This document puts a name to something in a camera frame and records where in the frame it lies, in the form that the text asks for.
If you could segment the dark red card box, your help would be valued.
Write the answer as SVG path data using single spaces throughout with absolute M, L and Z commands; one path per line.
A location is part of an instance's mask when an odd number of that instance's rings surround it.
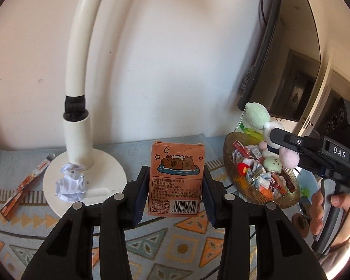
M 235 164 L 242 162 L 244 159 L 254 159 L 258 162 L 264 161 L 264 156 L 258 145 L 243 145 L 240 141 L 236 140 L 233 143 L 233 147 L 232 158 Z

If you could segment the three colour plush dango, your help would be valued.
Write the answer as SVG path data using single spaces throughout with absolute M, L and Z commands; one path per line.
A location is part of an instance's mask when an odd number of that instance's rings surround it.
M 285 133 L 283 125 L 278 123 L 277 121 L 271 121 L 271 116 L 267 109 L 260 103 L 256 102 L 248 102 L 245 104 L 244 109 L 245 122 L 256 130 L 260 130 L 263 134 L 264 141 L 266 142 L 268 147 L 272 149 L 278 150 L 277 155 L 279 156 L 279 160 L 281 161 L 282 166 L 288 169 L 294 169 L 299 165 L 300 155 L 299 153 L 287 149 L 282 145 L 278 145 L 271 140 L 270 134 L 273 132 L 275 128 L 279 128 L 283 130 Z

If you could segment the small paper ball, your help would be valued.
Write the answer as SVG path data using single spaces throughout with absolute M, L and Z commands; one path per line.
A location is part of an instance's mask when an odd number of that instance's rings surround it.
M 79 202 L 85 190 L 84 166 L 68 163 L 62 166 L 63 177 L 55 183 L 55 194 L 64 202 Z

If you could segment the orange capybara card box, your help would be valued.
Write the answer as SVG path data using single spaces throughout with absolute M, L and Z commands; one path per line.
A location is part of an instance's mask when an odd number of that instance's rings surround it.
M 200 210 L 205 146 L 156 141 L 152 145 L 148 214 L 196 216 Z

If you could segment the naruto card box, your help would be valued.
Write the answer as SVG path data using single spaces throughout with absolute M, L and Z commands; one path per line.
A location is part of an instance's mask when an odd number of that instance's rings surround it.
M 3 207 L 0 209 L 0 214 L 5 220 L 11 220 L 19 204 L 27 195 L 29 187 L 34 184 L 36 179 L 48 168 L 54 159 L 54 153 L 48 155 L 15 189 L 14 194 L 7 199 Z

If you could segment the red plush toy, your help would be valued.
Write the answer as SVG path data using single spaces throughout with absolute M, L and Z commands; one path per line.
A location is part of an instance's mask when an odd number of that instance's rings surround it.
M 237 164 L 238 174 L 246 179 L 252 177 L 252 170 L 248 164 L 240 162 Z

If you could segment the ribbed glass bowl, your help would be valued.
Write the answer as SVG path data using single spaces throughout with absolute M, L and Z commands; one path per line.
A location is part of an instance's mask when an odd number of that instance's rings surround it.
M 238 174 L 237 164 L 233 162 L 233 143 L 238 140 L 243 145 L 258 145 L 260 140 L 242 132 L 231 132 L 224 139 L 224 165 L 233 185 L 249 202 L 263 205 L 273 201 L 280 208 L 294 206 L 300 199 L 300 187 L 293 170 L 281 166 L 279 172 L 273 172 L 263 162 L 254 159 L 244 159 L 252 170 L 251 178 L 244 178 Z

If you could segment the white desk lamp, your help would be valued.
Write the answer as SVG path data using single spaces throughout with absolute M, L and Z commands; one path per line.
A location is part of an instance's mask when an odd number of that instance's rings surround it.
M 93 27 L 101 0 L 79 0 L 71 28 L 66 61 L 66 99 L 64 104 L 64 138 L 66 151 L 46 169 L 43 191 L 50 208 L 63 216 L 72 203 L 59 199 L 56 183 L 64 166 L 83 166 L 85 205 L 102 203 L 123 190 L 127 177 L 123 167 L 110 154 L 93 148 L 90 114 L 86 108 L 85 80 Z

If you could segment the black monitor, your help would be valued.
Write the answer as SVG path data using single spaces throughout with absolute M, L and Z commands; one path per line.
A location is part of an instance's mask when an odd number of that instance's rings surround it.
M 321 65 L 314 15 L 308 0 L 273 0 L 257 58 L 241 83 L 237 103 L 262 104 L 271 116 L 298 122 Z

